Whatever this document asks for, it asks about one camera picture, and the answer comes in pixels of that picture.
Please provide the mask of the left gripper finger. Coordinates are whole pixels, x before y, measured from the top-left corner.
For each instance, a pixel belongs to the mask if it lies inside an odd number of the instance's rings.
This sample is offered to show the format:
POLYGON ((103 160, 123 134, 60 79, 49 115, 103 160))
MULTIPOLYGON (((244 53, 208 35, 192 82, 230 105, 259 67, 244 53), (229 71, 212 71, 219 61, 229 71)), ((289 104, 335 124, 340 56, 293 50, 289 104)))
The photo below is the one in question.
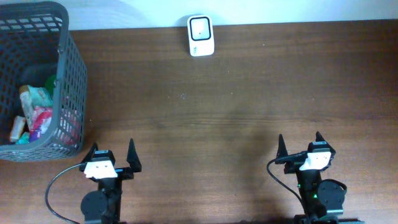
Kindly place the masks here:
POLYGON ((137 155, 133 138, 131 138, 129 141, 129 147, 128 147, 126 161, 129 164, 129 166, 133 172, 141 172, 142 171, 142 164, 137 155))
POLYGON ((93 145, 91 146, 90 150, 88 151, 87 155, 83 158, 81 163, 90 162, 97 150, 98 150, 98 144, 96 142, 94 142, 93 145))

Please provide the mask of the pink purple tissue pack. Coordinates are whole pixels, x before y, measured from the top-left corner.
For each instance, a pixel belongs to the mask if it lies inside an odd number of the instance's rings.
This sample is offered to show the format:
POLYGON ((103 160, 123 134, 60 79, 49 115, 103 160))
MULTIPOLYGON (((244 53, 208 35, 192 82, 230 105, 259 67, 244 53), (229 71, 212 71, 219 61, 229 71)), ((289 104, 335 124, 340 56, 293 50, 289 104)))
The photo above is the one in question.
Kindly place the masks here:
POLYGON ((48 130, 52 120, 52 108, 36 106, 33 114, 32 129, 30 130, 29 142, 41 138, 48 130))

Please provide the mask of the green small tissue box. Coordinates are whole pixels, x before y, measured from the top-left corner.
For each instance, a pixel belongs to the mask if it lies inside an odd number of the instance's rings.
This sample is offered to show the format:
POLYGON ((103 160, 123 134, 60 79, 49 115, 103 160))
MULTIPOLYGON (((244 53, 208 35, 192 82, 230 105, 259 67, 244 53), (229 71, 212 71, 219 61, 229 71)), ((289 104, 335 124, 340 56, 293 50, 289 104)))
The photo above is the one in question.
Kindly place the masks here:
POLYGON ((21 137, 16 141, 16 144, 28 144, 30 132, 24 132, 21 137))

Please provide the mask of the teal wet wipes pack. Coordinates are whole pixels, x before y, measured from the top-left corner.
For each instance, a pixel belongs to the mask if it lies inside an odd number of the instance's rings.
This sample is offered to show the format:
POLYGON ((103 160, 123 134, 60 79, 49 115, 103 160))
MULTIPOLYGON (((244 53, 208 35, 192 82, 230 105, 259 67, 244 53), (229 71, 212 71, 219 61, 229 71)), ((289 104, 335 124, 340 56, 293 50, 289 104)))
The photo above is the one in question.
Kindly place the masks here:
POLYGON ((28 85, 30 98, 33 106, 52 107, 53 100, 48 90, 44 87, 33 87, 28 85))

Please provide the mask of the orange small tissue box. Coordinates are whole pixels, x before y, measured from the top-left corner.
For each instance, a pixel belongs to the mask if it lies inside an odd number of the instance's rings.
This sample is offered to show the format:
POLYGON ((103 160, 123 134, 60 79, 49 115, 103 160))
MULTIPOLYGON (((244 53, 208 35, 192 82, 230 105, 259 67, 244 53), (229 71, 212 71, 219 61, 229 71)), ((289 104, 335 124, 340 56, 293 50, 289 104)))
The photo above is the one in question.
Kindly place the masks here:
POLYGON ((17 142, 22 134, 24 133, 24 128, 26 124, 25 117, 16 116, 12 125, 9 140, 10 142, 17 142))

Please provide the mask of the green lid jar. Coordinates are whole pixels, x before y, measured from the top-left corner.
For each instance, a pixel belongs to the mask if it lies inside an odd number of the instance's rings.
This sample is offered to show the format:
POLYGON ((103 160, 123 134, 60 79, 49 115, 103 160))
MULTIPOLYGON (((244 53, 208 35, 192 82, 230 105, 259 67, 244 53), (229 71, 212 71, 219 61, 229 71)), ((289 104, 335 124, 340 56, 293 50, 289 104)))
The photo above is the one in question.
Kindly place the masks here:
POLYGON ((56 78, 57 78, 56 75, 52 75, 52 76, 48 77, 48 79, 46 79, 46 81, 45 81, 45 88, 48 91, 48 93, 50 94, 50 96, 53 96, 54 89, 56 87, 56 84, 55 84, 56 78))

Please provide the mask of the white tube with tan cap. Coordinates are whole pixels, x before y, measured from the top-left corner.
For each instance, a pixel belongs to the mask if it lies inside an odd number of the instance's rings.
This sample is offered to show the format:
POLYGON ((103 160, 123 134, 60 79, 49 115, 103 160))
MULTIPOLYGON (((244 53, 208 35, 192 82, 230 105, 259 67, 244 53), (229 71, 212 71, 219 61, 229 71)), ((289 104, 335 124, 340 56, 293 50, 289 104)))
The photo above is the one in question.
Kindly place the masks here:
POLYGON ((22 110, 27 121, 28 129, 31 130, 33 125, 34 107, 32 104, 29 87, 27 85, 23 85, 19 88, 19 96, 21 100, 22 110))

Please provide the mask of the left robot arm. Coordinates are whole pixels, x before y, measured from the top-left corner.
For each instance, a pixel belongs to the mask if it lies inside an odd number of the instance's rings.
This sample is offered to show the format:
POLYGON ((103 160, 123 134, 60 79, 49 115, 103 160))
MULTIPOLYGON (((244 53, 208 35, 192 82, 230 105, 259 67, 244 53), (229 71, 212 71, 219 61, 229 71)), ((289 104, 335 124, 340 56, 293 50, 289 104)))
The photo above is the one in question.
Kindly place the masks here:
POLYGON ((100 151, 94 143, 83 158, 79 170, 87 179, 98 184, 98 188, 87 193, 80 205, 85 223, 121 223, 121 199, 123 181, 132 180, 134 174, 142 171, 142 164, 136 152, 134 140, 129 141, 127 167, 116 168, 116 159, 110 150, 100 151))

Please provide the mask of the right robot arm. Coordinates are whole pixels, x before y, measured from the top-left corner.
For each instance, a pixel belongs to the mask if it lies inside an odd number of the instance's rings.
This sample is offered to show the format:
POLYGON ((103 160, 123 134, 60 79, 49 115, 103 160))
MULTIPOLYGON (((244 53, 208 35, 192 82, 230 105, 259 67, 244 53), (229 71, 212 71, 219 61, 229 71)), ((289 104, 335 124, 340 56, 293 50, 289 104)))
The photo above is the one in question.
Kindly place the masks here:
POLYGON ((295 215, 294 223, 362 223, 354 218, 340 219, 347 186, 334 179, 322 179, 321 172, 331 166, 336 151, 325 141, 320 132, 310 142, 307 150, 289 154, 283 136, 279 136, 276 158, 269 164, 283 164, 285 174, 297 177, 298 192, 295 192, 277 177, 274 180, 299 200, 304 214, 295 215))

